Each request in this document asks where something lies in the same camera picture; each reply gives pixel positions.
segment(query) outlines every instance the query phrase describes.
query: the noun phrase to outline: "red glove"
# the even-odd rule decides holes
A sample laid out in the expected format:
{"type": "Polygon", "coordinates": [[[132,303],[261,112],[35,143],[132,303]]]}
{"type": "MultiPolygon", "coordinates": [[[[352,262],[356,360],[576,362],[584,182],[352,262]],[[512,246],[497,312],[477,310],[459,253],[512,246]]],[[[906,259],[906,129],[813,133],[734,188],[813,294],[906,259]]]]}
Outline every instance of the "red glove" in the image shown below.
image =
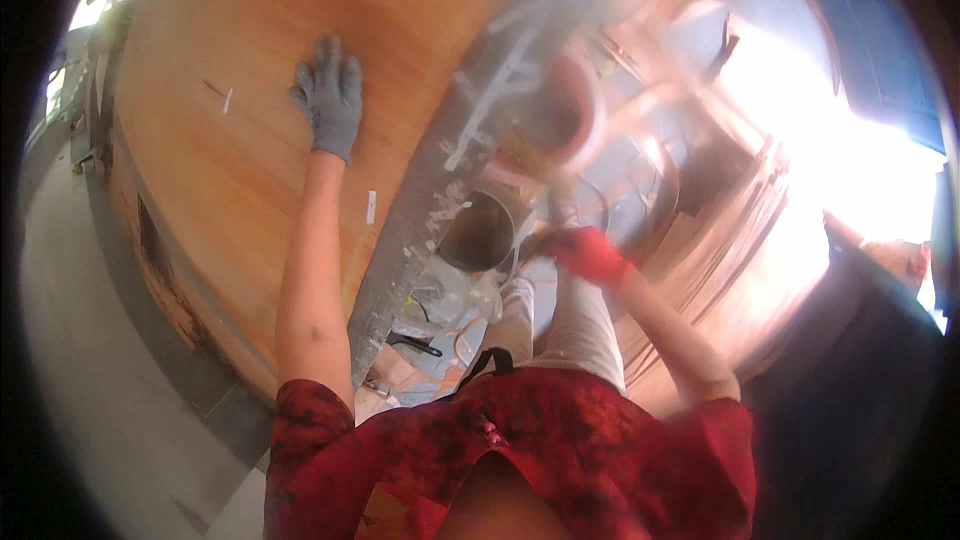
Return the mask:
{"type": "Polygon", "coordinates": [[[634,269],[595,227],[558,230],[547,237],[543,253],[587,282],[613,290],[623,286],[634,269]]]}

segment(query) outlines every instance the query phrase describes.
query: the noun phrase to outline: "hand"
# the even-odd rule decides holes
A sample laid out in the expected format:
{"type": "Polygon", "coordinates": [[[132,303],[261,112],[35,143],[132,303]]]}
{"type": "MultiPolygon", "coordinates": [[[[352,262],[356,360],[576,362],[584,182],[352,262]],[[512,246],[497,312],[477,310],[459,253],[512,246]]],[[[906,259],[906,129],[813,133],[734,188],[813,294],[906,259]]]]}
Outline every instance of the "hand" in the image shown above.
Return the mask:
{"type": "Polygon", "coordinates": [[[543,253],[587,282],[613,290],[619,290],[634,269],[595,227],[558,230],[547,237],[543,253]]]}
{"type": "Polygon", "coordinates": [[[336,35],[317,41],[316,59],[314,66],[296,64],[296,85],[290,89],[290,99],[313,129],[310,152],[323,150],[349,164],[363,111],[363,71],[356,57],[347,57],[342,64],[336,35]]]}

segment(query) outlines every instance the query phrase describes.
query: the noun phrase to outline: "wooden board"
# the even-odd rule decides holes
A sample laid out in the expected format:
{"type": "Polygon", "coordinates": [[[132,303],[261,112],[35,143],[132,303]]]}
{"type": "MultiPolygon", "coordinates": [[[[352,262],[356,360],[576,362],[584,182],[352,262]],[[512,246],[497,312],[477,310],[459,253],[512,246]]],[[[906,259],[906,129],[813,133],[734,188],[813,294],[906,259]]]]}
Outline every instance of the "wooden board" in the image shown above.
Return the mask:
{"type": "Polygon", "coordinates": [[[365,71],[365,115],[341,199],[346,318],[407,162],[502,1],[138,1],[114,123],[165,240],[236,330],[217,342],[242,344],[275,365],[276,301],[311,142],[287,88],[315,39],[339,33],[365,71]],[[372,225],[369,191],[377,192],[372,225]]]}

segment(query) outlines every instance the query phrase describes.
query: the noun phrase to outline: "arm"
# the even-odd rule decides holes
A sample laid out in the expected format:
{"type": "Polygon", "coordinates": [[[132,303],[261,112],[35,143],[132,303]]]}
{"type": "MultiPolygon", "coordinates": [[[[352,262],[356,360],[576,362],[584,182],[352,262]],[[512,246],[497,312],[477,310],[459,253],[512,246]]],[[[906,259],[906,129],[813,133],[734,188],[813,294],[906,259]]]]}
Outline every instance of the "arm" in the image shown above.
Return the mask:
{"type": "Polygon", "coordinates": [[[560,230],[547,241],[545,252],[560,266],[615,293],[663,359],[685,403],[740,400],[737,377],[720,354],[620,256],[602,232],[596,228],[560,230]]]}
{"type": "Polygon", "coordinates": [[[354,410],[351,349],[340,289],[340,187],[360,124],[360,66],[342,66],[335,36],[317,44],[316,66],[296,66],[291,99],[314,133],[303,199],[276,308],[277,377],[312,380],[354,410]]]}

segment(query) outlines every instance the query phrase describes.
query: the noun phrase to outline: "red patterned shirt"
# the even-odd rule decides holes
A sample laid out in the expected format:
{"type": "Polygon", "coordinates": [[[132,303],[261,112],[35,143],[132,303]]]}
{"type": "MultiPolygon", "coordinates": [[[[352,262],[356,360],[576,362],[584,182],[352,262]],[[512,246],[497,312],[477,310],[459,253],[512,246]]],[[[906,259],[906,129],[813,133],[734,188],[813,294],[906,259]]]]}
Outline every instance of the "red patterned shirt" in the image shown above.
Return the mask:
{"type": "Polygon", "coordinates": [[[578,538],[750,536],[751,415],[732,400],[661,422],[592,374],[527,367],[360,426],[315,381],[276,403],[270,538],[432,538],[489,451],[578,538]]]}

